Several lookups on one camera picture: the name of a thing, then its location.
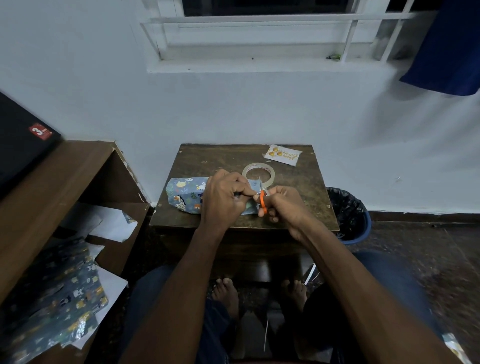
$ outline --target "gift wrapped in animal-print paper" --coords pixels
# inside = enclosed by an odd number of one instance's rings
[[[168,203],[178,210],[190,214],[200,214],[202,211],[203,194],[208,177],[172,178],[168,181],[165,191]],[[260,180],[248,180],[250,187],[260,193],[262,182]],[[258,212],[257,203],[250,199],[247,208],[242,215],[252,215]]]

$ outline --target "white wall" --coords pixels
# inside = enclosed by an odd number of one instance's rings
[[[148,74],[131,1],[3,0],[0,89],[66,137],[117,140],[152,202],[180,143],[302,143],[371,210],[480,212],[478,94],[389,67]]]

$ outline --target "blue denim jeans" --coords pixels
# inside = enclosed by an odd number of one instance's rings
[[[439,338],[442,337],[425,292],[402,262],[377,251],[363,251],[354,255],[413,315],[423,321]],[[136,283],[125,316],[120,354],[126,349],[143,318],[155,303],[173,269],[174,267],[168,266],[156,268]],[[318,349],[333,348],[331,363],[366,362],[347,318],[327,284],[323,284],[311,294],[303,313],[296,319],[312,345]],[[231,318],[225,307],[220,302],[207,299],[196,364],[228,362],[221,336],[230,324]]]

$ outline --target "hand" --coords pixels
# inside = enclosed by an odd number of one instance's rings
[[[316,219],[307,210],[299,192],[293,187],[276,186],[268,190],[269,196],[264,196],[265,207],[268,208],[267,214],[271,222],[279,222],[279,217],[283,219],[288,227],[290,235],[297,241],[306,244],[307,237],[302,232],[306,223],[315,222]],[[256,203],[260,203],[260,196],[253,197]],[[262,208],[258,210],[258,216],[263,217]]]
[[[248,180],[240,173],[218,170],[208,179],[205,187],[200,226],[207,231],[225,233],[255,194]]]

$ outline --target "left arm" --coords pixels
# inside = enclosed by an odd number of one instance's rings
[[[194,363],[204,320],[206,287],[225,231],[255,194],[239,173],[219,170],[208,179],[202,218],[158,301],[133,336],[120,364]]]

